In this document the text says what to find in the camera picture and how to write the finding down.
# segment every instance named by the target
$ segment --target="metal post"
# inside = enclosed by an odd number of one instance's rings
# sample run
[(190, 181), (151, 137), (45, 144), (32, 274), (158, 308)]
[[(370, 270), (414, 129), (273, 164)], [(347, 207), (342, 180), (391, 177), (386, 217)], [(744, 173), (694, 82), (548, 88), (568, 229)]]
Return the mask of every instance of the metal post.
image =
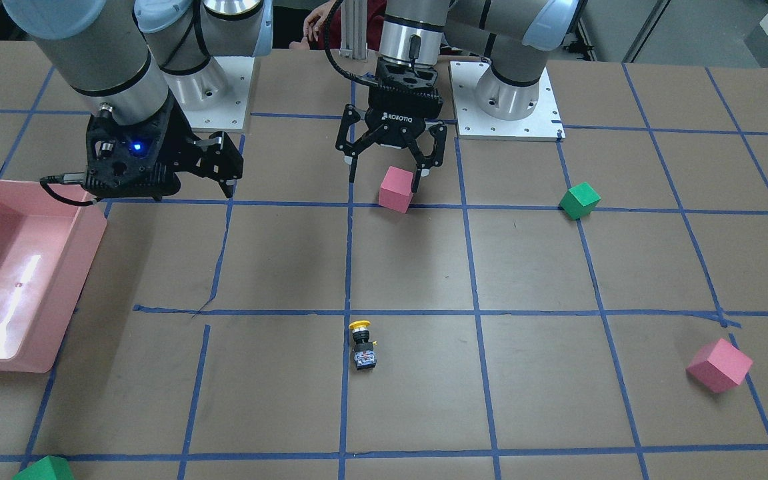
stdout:
[(656, 24), (658, 24), (659, 19), (662, 18), (662, 13), (665, 13), (665, 9), (668, 8), (668, 4), (670, 3), (671, 0), (657, 0), (657, 3), (653, 4), (651, 12), (648, 13), (648, 18), (646, 18), (644, 24), (642, 24), (639, 33), (636, 34), (636, 39), (633, 40), (630, 49), (627, 50), (627, 54), (624, 55), (624, 60), (622, 60), (623, 63), (632, 63), (632, 61), (636, 61), (636, 57), (638, 57), (639, 52), (642, 51), (645, 42), (648, 41), (648, 37), (653, 33)]
[(342, 39), (339, 42), (342, 57), (366, 61), (366, 2), (345, 0), (342, 3)]

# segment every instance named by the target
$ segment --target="green block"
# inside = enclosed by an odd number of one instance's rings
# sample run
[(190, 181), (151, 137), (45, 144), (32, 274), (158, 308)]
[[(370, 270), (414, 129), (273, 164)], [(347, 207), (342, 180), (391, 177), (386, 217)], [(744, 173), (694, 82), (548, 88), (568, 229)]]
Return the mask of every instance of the green block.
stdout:
[(13, 476), (13, 480), (73, 480), (70, 465), (60, 457), (43, 457), (24, 471)]
[(591, 210), (594, 210), (595, 206), (597, 206), (598, 201), (600, 201), (600, 195), (597, 194), (595, 189), (591, 188), (591, 185), (588, 185), (588, 183), (582, 182), (565, 192), (565, 196), (559, 203), (559, 206), (567, 212), (572, 221), (575, 221), (579, 217), (591, 213)]

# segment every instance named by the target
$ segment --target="pink plastic container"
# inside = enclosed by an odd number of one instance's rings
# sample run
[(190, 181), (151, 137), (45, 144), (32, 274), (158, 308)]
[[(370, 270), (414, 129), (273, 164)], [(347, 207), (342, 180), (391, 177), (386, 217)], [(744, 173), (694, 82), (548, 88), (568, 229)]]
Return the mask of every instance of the pink plastic container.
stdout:
[[(74, 200), (89, 195), (56, 186)], [(38, 183), (0, 180), (0, 370), (48, 371), (73, 316), (106, 219)]]

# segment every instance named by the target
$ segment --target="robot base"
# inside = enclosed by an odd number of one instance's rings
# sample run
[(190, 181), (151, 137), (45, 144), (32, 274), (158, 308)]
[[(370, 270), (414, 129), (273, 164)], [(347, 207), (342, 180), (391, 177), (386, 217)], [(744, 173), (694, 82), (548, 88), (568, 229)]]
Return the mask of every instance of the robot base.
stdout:
[(541, 94), (534, 112), (520, 121), (504, 121), (491, 117), (475, 100), (476, 83), (488, 68), (482, 61), (451, 61), (452, 97), (458, 120), (458, 137), (461, 139), (524, 140), (530, 142), (555, 142), (564, 139), (559, 109), (555, 104), (553, 88), (549, 84), (547, 70), (541, 74)]
[(214, 107), (204, 110), (186, 110), (185, 117), (194, 131), (245, 130), (250, 108), (251, 80), (253, 78), (253, 57), (216, 57), (232, 86), (225, 98)]

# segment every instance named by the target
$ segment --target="person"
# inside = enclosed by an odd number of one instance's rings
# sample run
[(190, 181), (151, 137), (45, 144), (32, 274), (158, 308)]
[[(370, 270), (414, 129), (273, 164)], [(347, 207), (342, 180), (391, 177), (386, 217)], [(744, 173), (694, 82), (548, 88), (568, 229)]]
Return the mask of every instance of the person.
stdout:
[[(387, 10), (387, 0), (367, 0), (366, 6), (366, 45), (369, 49), (378, 51), (381, 48), (381, 30), (384, 28), (384, 15)], [(290, 42), (290, 49), (324, 49), (325, 19), (328, 18), (336, 0), (329, 0), (311, 10), (304, 18), (302, 24), (301, 40)], [(341, 9), (333, 15), (330, 25), (328, 40), (330, 48), (338, 49), (342, 36), (342, 12)]]

